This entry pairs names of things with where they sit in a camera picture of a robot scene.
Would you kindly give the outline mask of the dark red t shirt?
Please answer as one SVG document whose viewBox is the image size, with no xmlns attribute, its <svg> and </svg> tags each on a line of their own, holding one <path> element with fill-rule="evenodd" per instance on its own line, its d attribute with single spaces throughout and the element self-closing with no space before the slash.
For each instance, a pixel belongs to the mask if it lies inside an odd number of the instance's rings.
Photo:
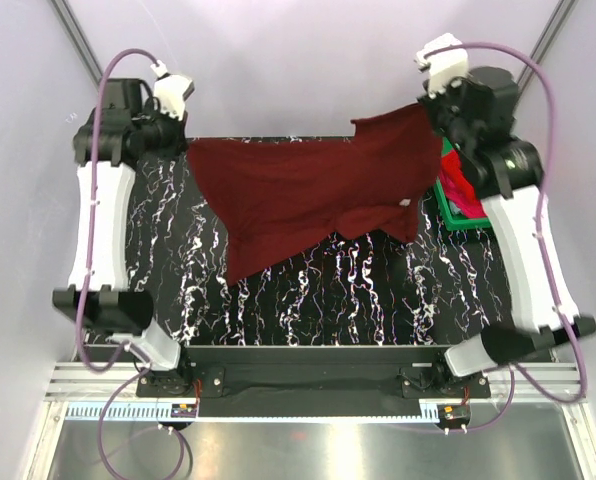
<svg viewBox="0 0 596 480">
<path fill-rule="evenodd" d="M 349 140 L 190 144 L 199 191 L 227 230 L 228 285 L 332 233 L 416 238 L 418 203 L 440 170 L 441 138 L 417 104 L 353 124 Z"/>
</svg>

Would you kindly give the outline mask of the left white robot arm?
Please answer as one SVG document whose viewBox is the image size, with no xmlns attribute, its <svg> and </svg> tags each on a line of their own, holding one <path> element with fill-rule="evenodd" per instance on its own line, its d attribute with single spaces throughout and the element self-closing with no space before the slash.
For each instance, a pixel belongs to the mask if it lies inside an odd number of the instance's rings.
<svg viewBox="0 0 596 480">
<path fill-rule="evenodd" d="M 129 200 L 139 161 L 178 156 L 187 146 L 185 101 L 194 90 L 183 75 L 164 74 L 152 89 L 135 78 L 107 81 L 95 107 L 73 139 L 80 194 L 77 249 L 65 288 L 53 306 L 84 332 L 107 335 L 159 373 L 174 396 L 193 386 L 180 345 L 153 318 L 154 300 L 129 287 L 125 241 Z"/>
</svg>

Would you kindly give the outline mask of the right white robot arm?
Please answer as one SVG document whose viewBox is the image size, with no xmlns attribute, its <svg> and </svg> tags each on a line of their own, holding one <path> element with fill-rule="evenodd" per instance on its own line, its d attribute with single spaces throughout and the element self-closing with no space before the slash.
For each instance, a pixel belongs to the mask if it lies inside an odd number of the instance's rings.
<svg viewBox="0 0 596 480">
<path fill-rule="evenodd" d="M 512 133 L 518 86 L 497 67 L 425 67 L 419 102 L 433 130 L 450 142 L 489 220 L 509 281 L 511 326 L 488 326 L 449 348 L 432 384 L 444 396 L 468 376 L 596 333 L 569 294 L 540 203 L 544 172 L 535 146 Z"/>
</svg>

